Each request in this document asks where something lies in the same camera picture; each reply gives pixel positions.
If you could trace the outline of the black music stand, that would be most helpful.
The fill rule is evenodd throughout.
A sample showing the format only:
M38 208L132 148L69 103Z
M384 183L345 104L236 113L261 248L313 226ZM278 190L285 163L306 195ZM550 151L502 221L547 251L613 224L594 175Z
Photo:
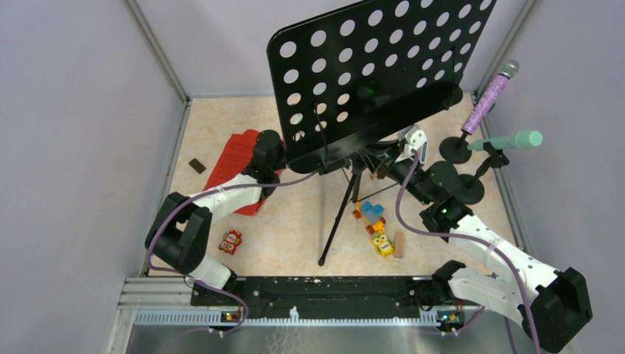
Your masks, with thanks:
M465 66L493 1L360 1L278 30L266 55L295 173L353 166L406 127L461 101Z

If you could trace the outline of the red sheet music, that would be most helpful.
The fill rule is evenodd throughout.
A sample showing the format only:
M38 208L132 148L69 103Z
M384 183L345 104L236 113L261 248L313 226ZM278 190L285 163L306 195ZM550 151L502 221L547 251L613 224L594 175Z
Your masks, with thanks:
M253 149L260 134L260 131L254 129L232 134L203 189L208 190L223 184L242 172L252 160Z

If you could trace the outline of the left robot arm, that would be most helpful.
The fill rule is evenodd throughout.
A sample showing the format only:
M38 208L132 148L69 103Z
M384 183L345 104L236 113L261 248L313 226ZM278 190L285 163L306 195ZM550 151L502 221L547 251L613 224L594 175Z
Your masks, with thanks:
M251 160L232 179L193 196L170 193L145 240L147 260L155 255L179 274L208 285L209 296L227 305L236 296L234 272L206 253L214 221L264 201L277 188L286 166L284 143L276 131L261 131Z

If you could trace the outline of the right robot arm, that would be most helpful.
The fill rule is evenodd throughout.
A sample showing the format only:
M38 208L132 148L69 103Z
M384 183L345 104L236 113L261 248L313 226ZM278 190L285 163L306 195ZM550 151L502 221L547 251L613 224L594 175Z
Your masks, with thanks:
M361 154L377 178L400 185L396 206L409 192L426 208L420 212L425 230L463 249L492 270L492 276L459 261L435 272L434 298L451 304L468 300L519 325L539 350L560 353L593 317L585 277L576 269L561 270L526 253L486 225L459 197L461 175L454 165L437 161L423 169L413 149L403 155L398 142L380 142Z

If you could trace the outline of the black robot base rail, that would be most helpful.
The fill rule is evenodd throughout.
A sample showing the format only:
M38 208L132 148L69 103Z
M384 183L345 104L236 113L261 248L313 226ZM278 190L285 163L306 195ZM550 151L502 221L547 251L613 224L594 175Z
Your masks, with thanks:
M248 319L408 320L463 326L471 304L455 298L430 277L238 277L219 294L194 285L190 304L231 308L226 321L249 309Z

